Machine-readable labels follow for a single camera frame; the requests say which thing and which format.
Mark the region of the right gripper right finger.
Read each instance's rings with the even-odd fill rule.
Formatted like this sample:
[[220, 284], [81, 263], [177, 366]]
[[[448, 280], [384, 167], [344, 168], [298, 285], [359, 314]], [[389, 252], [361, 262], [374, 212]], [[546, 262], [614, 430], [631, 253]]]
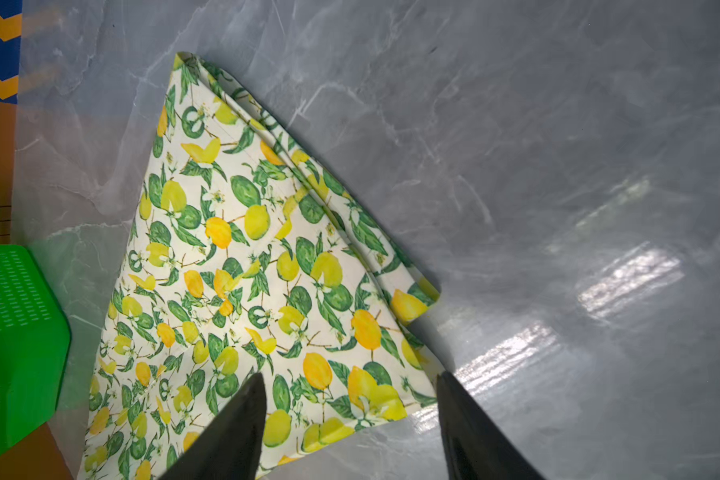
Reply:
[[438, 376], [436, 393], [450, 479], [543, 479], [453, 374]]

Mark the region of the yellow green patterned skirt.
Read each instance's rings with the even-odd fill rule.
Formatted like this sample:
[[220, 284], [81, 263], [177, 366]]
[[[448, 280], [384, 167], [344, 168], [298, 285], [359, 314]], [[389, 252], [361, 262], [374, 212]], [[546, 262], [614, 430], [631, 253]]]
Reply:
[[438, 299], [228, 72], [174, 60], [98, 346], [82, 479], [156, 479], [252, 376], [257, 476], [436, 401]]

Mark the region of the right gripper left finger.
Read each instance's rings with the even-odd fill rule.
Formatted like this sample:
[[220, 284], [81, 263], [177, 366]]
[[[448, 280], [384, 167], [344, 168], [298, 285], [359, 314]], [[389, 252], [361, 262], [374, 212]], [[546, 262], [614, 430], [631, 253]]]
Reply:
[[266, 407], [264, 379], [256, 373], [161, 479], [255, 478], [262, 451]]

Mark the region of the green plastic basket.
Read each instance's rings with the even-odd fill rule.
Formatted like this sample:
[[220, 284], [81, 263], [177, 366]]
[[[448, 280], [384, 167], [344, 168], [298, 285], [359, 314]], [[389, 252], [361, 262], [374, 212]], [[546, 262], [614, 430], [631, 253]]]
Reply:
[[54, 415], [70, 341], [29, 251], [0, 245], [0, 456]]

